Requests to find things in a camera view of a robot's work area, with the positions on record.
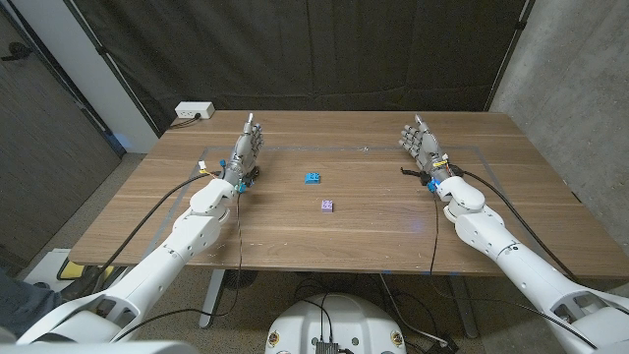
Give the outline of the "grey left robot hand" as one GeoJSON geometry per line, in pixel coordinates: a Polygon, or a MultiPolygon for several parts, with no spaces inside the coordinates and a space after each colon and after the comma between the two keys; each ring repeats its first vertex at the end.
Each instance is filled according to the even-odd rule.
{"type": "Polygon", "coordinates": [[[232,185],[240,182],[250,182],[257,168],[257,156],[263,145],[261,126],[255,122],[255,116],[250,113],[243,133],[232,149],[225,167],[223,179],[232,185]]]}

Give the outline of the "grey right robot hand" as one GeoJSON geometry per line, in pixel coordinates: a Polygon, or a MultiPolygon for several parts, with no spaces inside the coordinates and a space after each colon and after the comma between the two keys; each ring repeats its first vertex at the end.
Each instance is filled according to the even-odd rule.
{"type": "Polygon", "coordinates": [[[416,161],[421,172],[440,184],[450,178],[448,155],[441,149],[426,120],[415,114],[415,126],[406,125],[398,144],[416,161]]]}

